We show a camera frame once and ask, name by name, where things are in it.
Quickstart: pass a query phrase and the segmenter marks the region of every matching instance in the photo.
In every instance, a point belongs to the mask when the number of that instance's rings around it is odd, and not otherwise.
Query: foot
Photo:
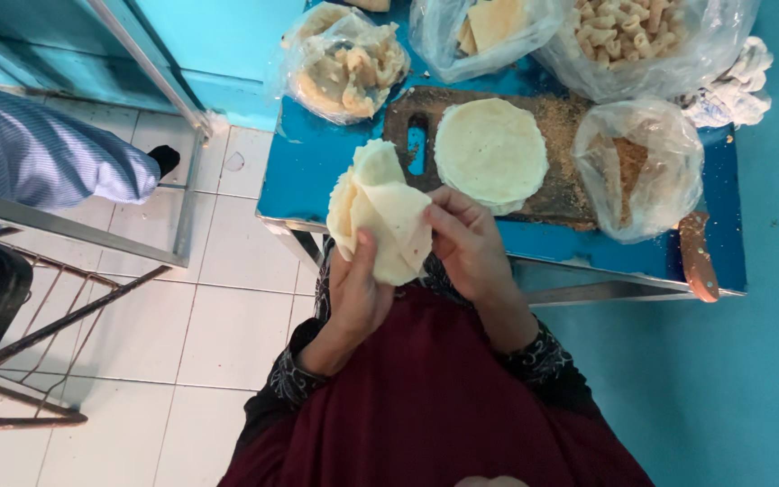
[[[170,174],[170,171],[179,165],[179,152],[174,151],[170,146],[155,147],[149,152],[149,157],[157,161],[161,169],[161,178]]]

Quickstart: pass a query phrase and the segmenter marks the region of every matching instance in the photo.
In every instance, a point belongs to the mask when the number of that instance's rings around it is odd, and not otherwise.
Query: kitchen knife
[[[720,286],[706,244],[706,223],[709,216],[706,195],[703,193],[696,210],[691,211],[678,223],[678,238],[681,260],[684,262],[684,277],[690,291],[700,300],[714,303],[720,299]]]

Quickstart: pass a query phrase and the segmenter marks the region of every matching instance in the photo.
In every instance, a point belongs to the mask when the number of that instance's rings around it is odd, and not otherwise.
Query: wooden cutting board
[[[596,228],[595,215],[569,157],[576,130],[590,108],[590,104],[581,99],[561,100],[552,94],[529,98],[445,87],[412,87],[401,98],[387,105],[384,115],[384,140],[395,144],[407,183],[423,192],[441,185],[435,166],[435,137],[440,118],[448,106],[484,98],[501,98],[534,114],[545,138],[549,159],[549,171],[543,187],[528,198],[521,210],[502,218],[566,225],[576,230]],[[423,129],[426,147],[408,150],[409,127]],[[414,161],[417,151],[423,149],[426,151],[423,173],[412,174],[408,166]]]

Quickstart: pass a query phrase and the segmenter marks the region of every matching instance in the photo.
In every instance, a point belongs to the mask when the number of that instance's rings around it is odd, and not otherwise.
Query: cutting board handle hole
[[[413,114],[408,119],[408,172],[415,176],[426,170],[428,149],[428,119],[423,114]]]

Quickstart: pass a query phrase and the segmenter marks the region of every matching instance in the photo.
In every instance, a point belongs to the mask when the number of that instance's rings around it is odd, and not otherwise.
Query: plastic bag
[[[629,201],[622,191],[627,174],[622,174],[613,138],[647,148]],[[702,196],[702,142],[681,110],[666,101],[595,106],[582,119],[570,155],[600,229],[622,244],[669,230],[696,208]]]
[[[287,94],[339,125],[372,117],[410,68],[397,28],[376,26],[354,7],[322,3],[309,9],[273,54],[267,94]]]
[[[597,103],[643,94],[669,99],[695,91],[735,62],[756,19],[759,0],[680,0],[677,5],[685,12],[689,36],[669,57],[633,61],[610,71],[584,55],[568,24],[534,57],[561,83]]]
[[[456,36],[475,0],[414,0],[408,38],[444,83],[456,83],[492,73],[546,44],[564,23],[572,0],[525,0],[533,23],[490,50],[464,57]]]

